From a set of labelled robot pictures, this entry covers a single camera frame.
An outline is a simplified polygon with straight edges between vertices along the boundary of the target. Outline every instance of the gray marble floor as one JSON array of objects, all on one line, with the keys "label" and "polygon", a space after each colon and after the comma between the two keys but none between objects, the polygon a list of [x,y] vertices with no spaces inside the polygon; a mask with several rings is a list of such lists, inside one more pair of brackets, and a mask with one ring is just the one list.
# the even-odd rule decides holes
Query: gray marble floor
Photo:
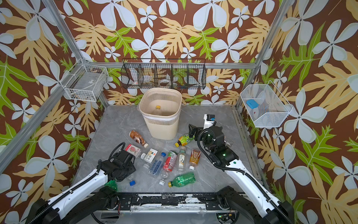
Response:
[{"label": "gray marble floor", "polygon": [[[149,147],[166,154],[170,150],[179,152],[174,143],[178,138],[188,133],[188,124],[202,127],[204,124],[204,114],[215,114],[217,126],[223,127],[225,140],[232,142],[231,149],[239,156],[246,168],[251,172],[251,167],[246,156],[233,114],[230,106],[184,106],[179,118],[179,128],[176,138],[173,140],[160,140],[153,138],[145,124],[141,113],[136,106],[109,106],[105,110],[96,134],[92,139],[91,145],[78,169],[74,183],[88,175],[96,166],[99,159],[106,160],[111,151],[121,142],[133,144],[140,147],[142,151],[147,152],[139,144],[135,143],[130,137],[129,132],[133,129],[137,130],[143,138],[148,142]],[[187,146],[186,156],[190,157],[192,149],[197,149],[196,142],[192,141]],[[199,165],[195,168],[194,175],[196,182],[184,187],[169,188],[167,183],[164,186],[158,184],[160,177],[152,178],[147,174],[147,169],[143,165],[143,161],[138,158],[135,160],[137,171],[134,173],[136,185],[130,186],[129,181],[125,179],[118,182],[118,191],[120,192],[215,192],[223,187],[231,186],[236,191],[242,191],[239,186],[226,173],[216,169],[211,165],[209,160],[203,155],[200,158]],[[189,171],[189,165],[186,164],[186,171]],[[174,179],[180,173],[173,171],[168,180]]]}]

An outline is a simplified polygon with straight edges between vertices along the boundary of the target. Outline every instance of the blue sponge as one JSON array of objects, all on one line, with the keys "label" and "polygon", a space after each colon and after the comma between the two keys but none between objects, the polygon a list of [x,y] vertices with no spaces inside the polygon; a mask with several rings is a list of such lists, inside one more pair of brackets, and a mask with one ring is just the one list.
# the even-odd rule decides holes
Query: blue sponge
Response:
[{"label": "blue sponge", "polygon": [[246,104],[251,108],[251,109],[254,109],[256,107],[258,107],[258,103],[256,103],[256,101],[254,100],[248,100],[246,101]]}]

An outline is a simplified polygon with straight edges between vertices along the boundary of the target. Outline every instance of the cable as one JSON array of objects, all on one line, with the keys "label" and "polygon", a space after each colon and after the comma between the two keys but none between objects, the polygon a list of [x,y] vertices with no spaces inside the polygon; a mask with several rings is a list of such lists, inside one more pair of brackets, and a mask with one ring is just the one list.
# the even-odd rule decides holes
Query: cable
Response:
[{"label": "cable", "polygon": [[108,157],[108,159],[110,159],[110,158],[112,157],[112,155],[113,155],[113,153],[115,152],[115,150],[117,150],[120,146],[122,146],[122,148],[121,148],[121,151],[122,151],[122,150],[124,149],[125,145],[126,145],[125,142],[122,142],[121,144],[117,145],[117,147],[115,147],[115,148],[113,149],[113,151],[111,152],[111,154],[110,154],[110,156]]},{"label": "cable", "polygon": [[103,222],[99,221],[98,218],[93,213],[91,213],[91,216],[98,224],[104,224]]},{"label": "cable", "polygon": [[95,176],[98,175],[100,169],[101,169],[101,160],[98,160],[99,166],[97,167],[97,172],[95,172],[91,177],[86,179],[85,181],[79,183],[78,185],[74,186],[72,189],[64,193],[63,195],[59,196],[58,199],[54,200],[51,204],[49,204],[46,208],[44,208],[39,214],[37,214],[28,224],[33,224],[37,219],[39,219],[42,215],[44,215],[48,210],[50,210],[55,204],[57,204],[59,201],[64,199],[67,195],[71,194],[74,190],[78,189],[79,187],[83,186],[87,182],[89,182],[91,179],[93,179]]},{"label": "cable", "polygon": [[293,222],[290,220],[290,218],[283,212],[281,211],[281,209],[276,205],[276,203],[269,197],[269,195],[266,193],[266,191],[261,187],[261,185],[257,182],[257,180],[255,178],[253,178],[250,174],[248,174],[246,171],[241,170],[241,169],[237,169],[237,168],[229,168],[229,167],[220,167],[217,164],[215,164],[215,162],[213,162],[213,160],[208,156],[208,154],[205,152],[205,150],[203,149],[203,147],[200,144],[200,139],[202,137],[202,135],[205,132],[208,132],[209,129],[204,129],[199,133],[198,136],[198,147],[201,150],[201,152],[204,153],[204,155],[208,158],[208,160],[213,164],[214,167],[220,169],[220,170],[227,170],[227,171],[235,171],[235,172],[240,172],[243,175],[247,176],[255,185],[256,187],[261,191],[261,193],[264,195],[264,197],[270,202],[271,205],[273,205],[273,207],[279,212],[279,214],[285,219],[286,222],[293,224]]}]

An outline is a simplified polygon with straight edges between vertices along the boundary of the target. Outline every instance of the floral wallpaper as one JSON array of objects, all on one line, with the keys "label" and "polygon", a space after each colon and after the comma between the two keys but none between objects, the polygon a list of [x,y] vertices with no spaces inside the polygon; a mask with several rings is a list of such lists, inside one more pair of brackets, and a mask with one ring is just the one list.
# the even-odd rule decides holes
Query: floral wallpaper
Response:
[{"label": "floral wallpaper", "polygon": [[[55,1],[88,61],[255,62],[281,1],[65,0]],[[110,104],[138,104],[145,89],[122,87],[109,69]],[[184,104],[235,104],[249,70],[208,70],[204,90],[181,90]],[[184,74],[177,74],[180,83]]]},{"label": "floral wallpaper", "polygon": [[295,110],[278,128],[256,128],[243,110],[266,179],[296,223],[358,221],[357,20],[356,0],[296,1],[254,80],[275,83]]},{"label": "floral wallpaper", "polygon": [[[0,0],[0,155],[74,58],[40,0]],[[0,223],[25,223],[29,208],[68,188],[103,114],[100,102],[64,96],[0,174]]]}]

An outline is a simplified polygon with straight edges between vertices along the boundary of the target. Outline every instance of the wire basket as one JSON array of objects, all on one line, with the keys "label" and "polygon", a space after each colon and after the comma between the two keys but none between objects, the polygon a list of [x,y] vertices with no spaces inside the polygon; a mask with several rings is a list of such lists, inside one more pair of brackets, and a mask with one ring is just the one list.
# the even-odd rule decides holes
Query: wire basket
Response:
[{"label": "wire basket", "polygon": [[[278,88],[274,84],[273,86],[277,94],[269,84],[251,84],[240,93],[247,112],[257,128],[280,127],[293,109]],[[284,105],[279,97],[284,98],[287,105]]]},{"label": "wire basket", "polygon": [[156,63],[139,62],[137,59],[129,58],[123,59],[121,69],[123,87],[126,89],[150,89],[154,87],[170,89],[205,88],[205,60],[165,60],[166,62]]},{"label": "wire basket", "polygon": [[96,102],[107,82],[108,71],[103,66],[80,64],[79,69],[70,75],[70,80],[63,87],[68,96],[72,100]]}]

